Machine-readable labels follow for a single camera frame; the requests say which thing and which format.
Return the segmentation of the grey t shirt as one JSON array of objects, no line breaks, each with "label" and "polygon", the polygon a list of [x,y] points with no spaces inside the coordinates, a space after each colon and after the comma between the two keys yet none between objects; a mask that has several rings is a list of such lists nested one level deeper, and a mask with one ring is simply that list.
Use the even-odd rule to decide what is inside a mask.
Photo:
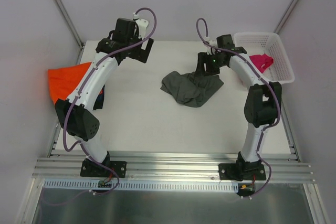
[{"label": "grey t shirt", "polygon": [[190,108],[202,107],[222,86],[218,75],[196,76],[195,72],[180,74],[172,71],[161,81],[161,90]]}]

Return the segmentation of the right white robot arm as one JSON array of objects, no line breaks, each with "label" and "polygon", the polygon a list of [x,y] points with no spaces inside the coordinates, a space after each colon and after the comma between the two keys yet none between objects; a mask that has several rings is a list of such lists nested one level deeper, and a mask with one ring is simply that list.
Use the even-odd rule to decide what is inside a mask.
[{"label": "right white robot arm", "polygon": [[196,74],[215,75],[221,67],[228,67],[248,89],[244,105],[244,116],[248,123],[245,142],[236,162],[225,168],[227,176],[236,180],[247,179],[264,168],[260,151],[267,131],[280,121],[282,86],[279,82],[267,80],[252,63],[246,49],[235,46],[231,35],[219,36],[216,41],[208,37],[200,39],[207,52],[198,54]]}]

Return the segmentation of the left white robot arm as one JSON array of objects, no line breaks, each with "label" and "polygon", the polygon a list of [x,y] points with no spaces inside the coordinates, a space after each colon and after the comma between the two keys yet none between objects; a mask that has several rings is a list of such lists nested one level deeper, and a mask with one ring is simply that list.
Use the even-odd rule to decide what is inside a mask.
[{"label": "left white robot arm", "polygon": [[106,81],[123,60],[147,61],[154,43],[147,33],[148,26],[149,21],[137,14],[132,19],[118,18],[111,35],[98,42],[88,70],[72,93],[55,104],[63,140],[73,136],[99,176],[109,172],[110,163],[107,161],[109,153],[98,136],[100,122],[93,115],[93,108]]}]

